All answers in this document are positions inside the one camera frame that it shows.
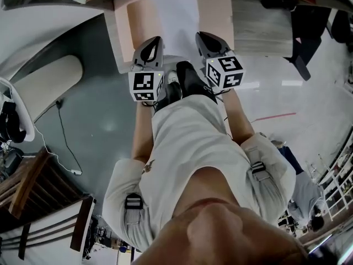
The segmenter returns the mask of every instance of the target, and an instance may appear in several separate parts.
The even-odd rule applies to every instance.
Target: cable
[[[7,144],[7,142],[4,142],[4,144],[5,144],[8,148],[10,148],[11,150],[18,150],[18,151],[21,151],[21,152],[22,152],[21,149],[15,147],[15,146],[11,146],[11,145],[10,145],[11,142],[10,142],[9,144]]]
[[[223,102],[223,99],[222,99],[222,98],[220,98],[220,97],[218,97],[218,96],[216,96],[216,95],[215,95],[215,97],[216,97],[219,101],[222,101],[222,102]]]
[[[62,123],[62,119],[61,119],[61,114],[60,114],[60,108],[59,108],[59,107],[60,107],[60,103],[57,101],[54,105],[56,105],[57,108],[58,108],[58,114],[59,114],[59,118],[60,118],[60,124],[61,124],[61,128],[62,128],[62,134],[63,134],[64,140],[65,140],[65,145],[66,145],[67,149],[70,151],[70,153],[72,154],[73,158],[75,159],[75,161],[76,161],[76,163],[77,163],[77,165],[78,165],[78,167],[79,167],[79,169],[80,169],[81,174],[76,174],[76,172],[75,172],[74,170],[69,170],[69,169],[67,169],[63,164],[61,164],[60,161],[59,161],[59,156],[58,156],[57,154],[55,154],[55,153],[49,152],[48,148],[46,147],[44,135],[38,130],[38,128],[36,127],[36,125],[34,125],[34,128],[35,128],[36,131],[42,136],[43,143],[44,143],[44,147],[45,147],[46,151],[47,151],[49,154],[51,154],[51,155],[53,155],[53,156],[56,156],[57,162],[58,162],[58,164],[59,164],[61,167],[63,167],[65,170],[67,170],[67,171],[73,173],[75,176],[79,177],[79,176],[82,175],[83,171],[82,171],[81,165],[78,163],[78,161],[77,161],[77,159],[76,159],[76,156],[74,155],[74,153],[72,152],[72,150],[70,149],[70,147],[67,145],[65,130],[64,130],[64,127],[63,127],[63,123]]]
[[[44,142],[44,147],[45,147],[45,149],[46,149],[46,152],[48,152],[49,154],[51,154],[51,155],[53,155],[53,156],[56,156],[57,162],[59,163],[59,165],[60,165],[61,167],[63,167],[65,170],[67,170],[67,171],[69,171],[69,172],[72,173],[72,170],[69,170],[69,169],[65,168],[65,166],[59,162],[59,156],[58,156],[58,155],[56,155],[55,153],[49,152],[49,150],[48,150],[48,148],[46,147],[46,144],[45,144],[44,135],[38,130],[38,128],[37,128],[36,126],[34,126],[34,128],[35,128],[36,131],[42,136],[42,139],[43,139],[43,142]]]
[[[54,107],[56,105],[56,103],[54,103],[52,106],[50,106],[48,109],[45,110],[45,112],[43,114],[41,114],[35,121],[34,124],[37,123],[37,121],[46,113],[50,110],[50,108]]]
[[[227,93],[227,92],[229,92],[229,91],[231,91],[231,90],[230,90],[230,89],[228,89],[227,91],[221,91],[221,92],[219,92],[219,93],[214,94],[214,96],[218,96],[218,95],[221,95],[221,94]]]
[[[146,106],[146,107],[154,107],[158,104],[158,101],[154,102],[153,104],[147,104],[145,101],[142,102],[142,105],[143,106]]]
[[[77,161],[77,159],[76,159],[76,156],[74,155],[74,153],[72,152],[72,150],[70,149],[70,147],[68,147],[68,145],[67,145],[65,130],[64,130],[64,126],[63,126],[63,124],[62,124],[62,119],[61,119],[61,114],[60,114],[60,109],[58,109],[57,111],[58,111],[59,118],[60,118],[60,124],[61,124],[61,128],[62,128],[62,134],[63,134],[64,140],[65,140],[65,145],[66,145],[67,149],[70,151],[70,153],[72,154],[72,157],[75,159],[75,161],[76,161],[76,163],[77,163],[77,165],[78,165],[78,167],[79,167],[79,169],[80,169],[80,171],[81,171],[81,174],[77,175],[77,174],[74,173],[74,175],[77,176],[77,177],[79,177],[79,176],[81,176],[82,173],[83,173],[83,172],[82,172],[82,168],[81,168],[81,165],[78,163],[78,161]]]

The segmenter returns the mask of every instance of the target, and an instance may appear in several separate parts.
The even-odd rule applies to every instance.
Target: headphones
[[[0,134],[4,140],[19,144],[24,141],[27,133],[20,130],[20,119],[15,109],[16,103],[4,102],[0,114]]]

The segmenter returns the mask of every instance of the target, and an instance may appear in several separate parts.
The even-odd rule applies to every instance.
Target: white floor
[[[347,75],[349,53],[327,31],[322,39],[308,65],[309,81],[285,59],[242,56],[245,89],[237,90],[255,131],[286,141],[303,169],[313,164],[319,172],[318,154],[329,165],[353,123],[353,98],[335,84]],[[296,114],[257,120],[289,113]]]

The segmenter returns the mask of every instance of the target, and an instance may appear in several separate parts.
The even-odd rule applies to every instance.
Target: white cube
[[[129,72],[130,94],[134,101],[157,101],[163,87],[163,71]]]
[[[235,54],[206,60],[206,77],[221,90],[240,86],[244,74]]]

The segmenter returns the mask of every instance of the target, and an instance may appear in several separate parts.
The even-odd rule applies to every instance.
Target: leg
[[[156,106],[156,112],[181,99],[180,84],[178,84],[177,82],[172,82],[168,84],[165,89],[165,92],[167,95],[161,101],[158,102]]]
[[[296,170],[296,174],[300,174],[304,172],[302,167],[299,165],[297,159],[293,155],[292,151],[288,146],[284,146],[279,148],[279,152],[288,160],[288,162],[293,166],[294,170]]]
[[[178,74],[183,98],[199,94],[205,95],[217,103],[211,88],[199,78],[192,64],[186,61],[179,62],[176,65],[176,73]]]

